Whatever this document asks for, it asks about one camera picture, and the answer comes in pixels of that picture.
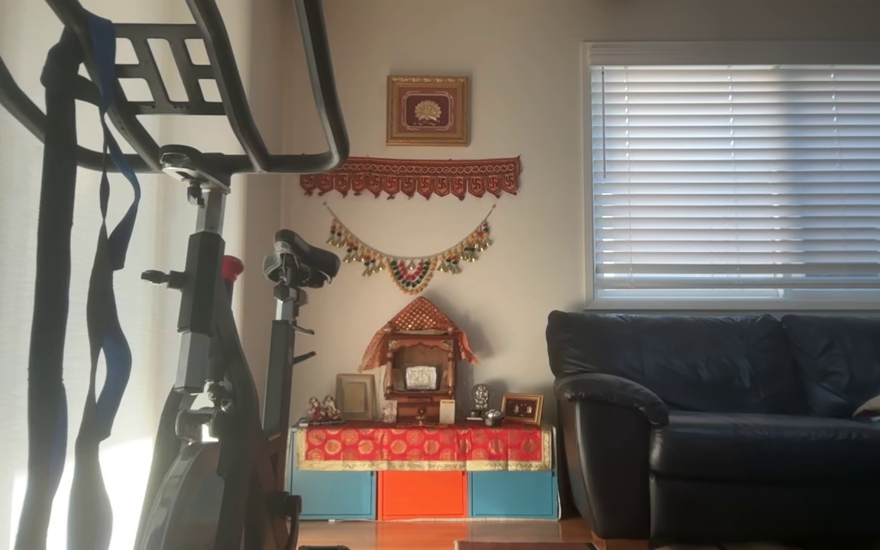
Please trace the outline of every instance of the red cloth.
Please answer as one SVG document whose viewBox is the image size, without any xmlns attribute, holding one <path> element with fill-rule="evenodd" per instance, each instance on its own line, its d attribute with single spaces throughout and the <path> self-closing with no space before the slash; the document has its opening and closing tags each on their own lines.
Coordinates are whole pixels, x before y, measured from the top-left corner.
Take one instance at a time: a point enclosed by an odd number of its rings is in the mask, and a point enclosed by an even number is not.
<svg viewBox="0 0 880 550">
<path fill-rule="evenodd" d="M 382 422 L 316 425 L 297 431 L 300 470 L 544 471 L 552 428 L 506 424 L 396 427 Z"/>
<path fill-rule="evenodd" d="M 383 191 L 389 199 L 402 193 L 412 198 L 416 193 L 429 199 L 433 195 L 453 195 L 461 201 L 471 193 L 500 197 L 502 192 L 518 194 L 521 159 L 489 160 L 401 160 L 349 157 L 341 167 L 322 174 L 300 177 L 305 195 L 324 195 L 338 191 L 342 197 L 369 190 L 378 197 Z"/>
</svg>

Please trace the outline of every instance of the storage cabinet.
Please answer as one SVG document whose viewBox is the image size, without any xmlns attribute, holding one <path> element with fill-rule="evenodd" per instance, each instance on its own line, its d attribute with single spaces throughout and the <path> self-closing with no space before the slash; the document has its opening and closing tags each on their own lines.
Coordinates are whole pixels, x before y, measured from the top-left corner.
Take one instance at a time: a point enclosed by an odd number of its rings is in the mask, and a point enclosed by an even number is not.
<svg viewBox="0 0 880 550">
<path fill-rule="evenodd" d="M 380 472 L 378 519 L 465 518 L 467 472 Z"/>
<path fill-rule="evenodd" d="M 471 472 L 471 518 L 558 518 L 558 482 L 553 472 Z"/>
<path fill-rule="evenodd" d="M 298 470 L 294 439 L 287 490 L 301 496 L 301 519 L 376 519 L 376 472 Z"/>
</svg>

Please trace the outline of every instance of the figurine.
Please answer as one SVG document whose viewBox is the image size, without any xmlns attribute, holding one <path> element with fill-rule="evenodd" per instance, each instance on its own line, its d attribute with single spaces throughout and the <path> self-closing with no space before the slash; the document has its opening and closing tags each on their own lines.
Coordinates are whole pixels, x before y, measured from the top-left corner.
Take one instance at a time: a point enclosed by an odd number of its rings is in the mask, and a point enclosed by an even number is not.
<svg viewBox="0 0 880 550">
<path fill-rule="evenodd" d="M 325 402 L 322 404 L 322 414 L 324 414 L 325 420 L 339 420 L 341 418 L 341 413 L 338 411 L 338 407 L 335 406 L 334 397 L 325 396 Z"/>
<path fill-rule="evenodd" d="M 484 420 L 484 411 L 488 410 L 488 387 L 482 383 L 476 383 L 471 389 L 471 397 L 474 398 L 474 410 L 467 414 L 467 420 Z"/>
<path fill-rule="evenodd" d="M 396 424 L 396 413 L 398 408 L 396 400 L 382 401 L 382 422 L 387 424 Z"/>
<path fill-rule="evenodd" d="M 324 420 L 325 418 L 324 414 L 322 414 L 321 403 L 319 403 L 318 397 L 311 397 L 308 400 L 308 418 L 313 422 Z"/>
</svg>

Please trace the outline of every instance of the window sill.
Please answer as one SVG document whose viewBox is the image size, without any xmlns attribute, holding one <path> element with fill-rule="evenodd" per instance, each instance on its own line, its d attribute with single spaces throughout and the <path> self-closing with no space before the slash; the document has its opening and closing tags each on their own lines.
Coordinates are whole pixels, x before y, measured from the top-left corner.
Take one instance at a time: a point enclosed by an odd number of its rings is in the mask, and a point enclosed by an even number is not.
<svg viewBox="0 0 880 550">
<path fill-rule="evenodd" d="M 880 299 L 715 299 L 715 297 L 608 297 L 591 300 L 587 311 L 817 311 L 817 312 L 880 312 Z"/>
</svg>

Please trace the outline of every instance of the sofa backrest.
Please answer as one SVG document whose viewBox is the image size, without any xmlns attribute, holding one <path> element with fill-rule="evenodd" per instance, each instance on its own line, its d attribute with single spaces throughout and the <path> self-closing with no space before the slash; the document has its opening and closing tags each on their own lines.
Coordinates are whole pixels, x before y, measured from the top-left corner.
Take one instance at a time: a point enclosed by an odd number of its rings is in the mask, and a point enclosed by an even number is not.
<svg viewBox="0 0 880 550">
<path fill-rule="evenodd" d="M 846 418 L 880 394 L 880 317 L 782 321 L 814 414 Z"/>
<path fill-rule="evenodd" d="M 671 317 L 552 311 L 545 338 L 549 366 L 556 377 L 621 376 L 682 410 L 807 411 L 782 324 L 768 315 Z"/>
</svg>

